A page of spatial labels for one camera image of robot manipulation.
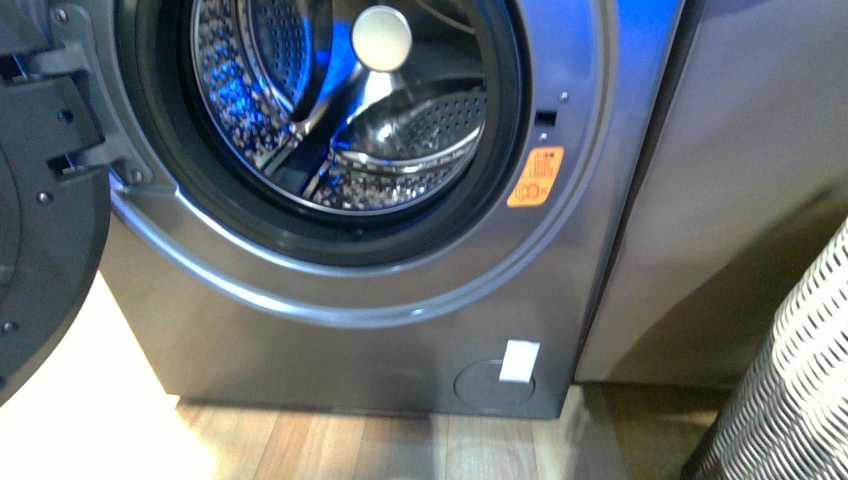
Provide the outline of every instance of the orange label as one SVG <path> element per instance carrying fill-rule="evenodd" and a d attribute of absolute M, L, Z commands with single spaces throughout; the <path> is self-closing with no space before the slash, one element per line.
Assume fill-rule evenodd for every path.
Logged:
<path fill-rule="evenodd" d="M 518 185 L 515 186 L 515 190 L 506 202 L 507 206 L 510 208 L 538 207 L 548 201 L 564 157 L 563 147 L 533 149 Z"/>

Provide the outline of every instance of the door hinge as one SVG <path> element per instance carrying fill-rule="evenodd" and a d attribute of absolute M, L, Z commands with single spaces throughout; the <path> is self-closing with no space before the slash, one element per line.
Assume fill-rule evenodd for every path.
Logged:
<path fill-rule="evenodd" d="M 71 153 L 71 164 L 81 169 L 109 165 L 125 185 L 152 181 L 152 170 L 141 160 L 109 97 L 88 12 L 66 3 L 53 6 L 48 17 L 53 49 L 32 49 L 17 54 L 17 60 L 23 74 L 32 80 L 71 79 L 89 105 L 101 141 Z"/>

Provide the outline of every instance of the front-loading washing machine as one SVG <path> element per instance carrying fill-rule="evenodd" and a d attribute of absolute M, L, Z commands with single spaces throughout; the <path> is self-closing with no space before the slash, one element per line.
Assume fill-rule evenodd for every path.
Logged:
<path fill-rule="evenodd" d="M 681 1 L 0 7 L 0 400 L 99 265 L 171 394 L 559 415 Z"/>

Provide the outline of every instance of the open door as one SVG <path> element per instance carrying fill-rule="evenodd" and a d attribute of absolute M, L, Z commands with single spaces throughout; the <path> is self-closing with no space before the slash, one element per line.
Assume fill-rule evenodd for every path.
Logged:
<path fill-rule="evenodd" d="M 0 0 L 0 405 L 70 327 L 109 231 L 106 168 L 66 157 L 101 141 L 77 86 L 19 68 L 49 48 L 29 18 Z"/>

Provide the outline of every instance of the white label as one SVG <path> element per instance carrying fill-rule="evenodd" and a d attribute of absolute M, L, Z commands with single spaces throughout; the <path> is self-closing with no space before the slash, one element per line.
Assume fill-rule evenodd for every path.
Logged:
<path fill-rule="evenodd" d="M 502 382 L 530 383 L 536 357 L 539 355 L 539 342 L 510 340 L 506 344 L 504 363 L 501 367 Z"/>

